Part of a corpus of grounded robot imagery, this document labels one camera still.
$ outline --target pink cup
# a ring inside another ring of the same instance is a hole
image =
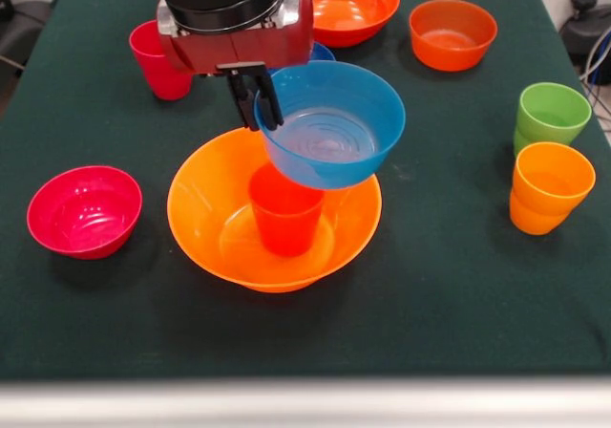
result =
[[[144,22],[132,31],[130,47],[156,96],[163,100],[178,100],[189,93],[193,75],[178,71],[165,56],[156,20]]]

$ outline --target table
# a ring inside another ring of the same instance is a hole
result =
[[[499,34],[464,73],[411,53],[408,15],[425,0],[402,0],[376,37],[334,51],[386,79],[408,125],[378,174],[371,243],[286,295],[206,274],[170,233],[174,174],[240,120],[221,79],[196,79],[178,102],[153,98],[127,38],[157,1],[59,0],[0,122],[0,379],[609,371],[611,156],[595,119],[575,142],[598,174],[582,206],[542,238],[508,219],[519,92],[541,80],[579,88],[541,0],[469,0]],[[106,260],[50,254],[28,234],[28,202],[92,163],[139,181],[137,228]]]

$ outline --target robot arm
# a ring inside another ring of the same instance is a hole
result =
[[[266,109],[265,125],[283,123],[267,68],[307,63],[313,44],[311,0],[161,0],[161,44],[174,66],[225,75],[244,125],[257,129],[250,76]]]

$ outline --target pink bowl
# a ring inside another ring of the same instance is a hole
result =
[[[127,173],[91,165],[51,178],[28,207],[28,229],[40,245],[77,259],[113,254],[128,239],[142,193]]]

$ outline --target large orange bowl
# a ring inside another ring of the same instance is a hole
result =
[[[331,48],[354,46],[378,33],[400,0],[312,0],[314,39]]]
[[[180,248],[198,266],[264,292],[304,288],[345,266],[367,245],[382,210],[375,176],[326,191],[312,248],[294,258],[267,251],[248,203],[252,174],[269,158],[263,136],[246,129],[208,141],[186,160],[168,196],[168,220]]]

